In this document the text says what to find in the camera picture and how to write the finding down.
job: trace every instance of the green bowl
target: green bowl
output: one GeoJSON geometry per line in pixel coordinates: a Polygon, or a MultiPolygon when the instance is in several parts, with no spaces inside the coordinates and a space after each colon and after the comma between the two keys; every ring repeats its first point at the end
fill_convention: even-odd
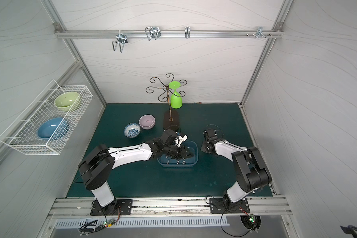
{"type": "Polygon", "coordinates": [[[74,111],[80,106],[81,97],[77,92],[62,93],[54,100],[54,105],[61,111],[74,111]]]}

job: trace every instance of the blue plastic tray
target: blue plastic tray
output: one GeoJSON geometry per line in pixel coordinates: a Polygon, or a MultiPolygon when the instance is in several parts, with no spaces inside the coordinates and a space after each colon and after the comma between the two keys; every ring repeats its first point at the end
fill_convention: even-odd
{"type": "Polygon", "coordinates": [[[186,140],[182,144],[185,145],[190,150],[190,152],[192,152],[192,154],[193,154],[193,157],[185,159],[185,164],[182,164],[182,162],[184,161],[183,159],[180,159],[179,164],[177,164],[176,159],[172,159],[170,156],[167,158],[166,155],[162,155],[160,158],[157,159],[159,164],[161,164],[161,166],[163,166],[165,168],[190,168],[190,167],[193,167],[198,161],[197,144],[191,140],[186,140]]]}

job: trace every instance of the vent grille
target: vent grille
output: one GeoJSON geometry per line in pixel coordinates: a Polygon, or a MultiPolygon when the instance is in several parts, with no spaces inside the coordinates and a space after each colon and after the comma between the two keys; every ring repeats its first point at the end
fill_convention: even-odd
{"type": "MultiPolygon", "coordinates": [[[[220,220],[221,216],[198,216],[198,217],[121,217],[112,227],[196,227],[196,226],[228,226],[226,217],[220,220]]],[[[55,229],[71,229],[81,227],[96,218],[88,219],[58,219],[55,229]]],[[[99,224],[105,222],[104,218],[99,219],[99,224]]]]}

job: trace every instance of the blue bowl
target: blue bowl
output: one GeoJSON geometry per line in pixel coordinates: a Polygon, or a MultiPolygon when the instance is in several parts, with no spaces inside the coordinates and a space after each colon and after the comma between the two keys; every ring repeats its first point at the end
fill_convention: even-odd
{"type": "Polygon", "coordinates": [[[56,132],[51,140],[57,140],[64,136],[69,131],[69,123],[67,120],[63,120],[62,117],[50,119],[39,127],[37,135],[43,140],[49,140],[54,131],[56,132]]]}

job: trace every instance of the lavender bowl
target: lavender bowl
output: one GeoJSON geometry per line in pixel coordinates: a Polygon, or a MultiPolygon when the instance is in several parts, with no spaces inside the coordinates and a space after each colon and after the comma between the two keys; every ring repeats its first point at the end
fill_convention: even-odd
{"type": "Polygon", "coordinates": [[[139,119],[139,125],[145,129],[149,130],[155,125],[155,118],[152,115],[144,115],[139,119]]]}

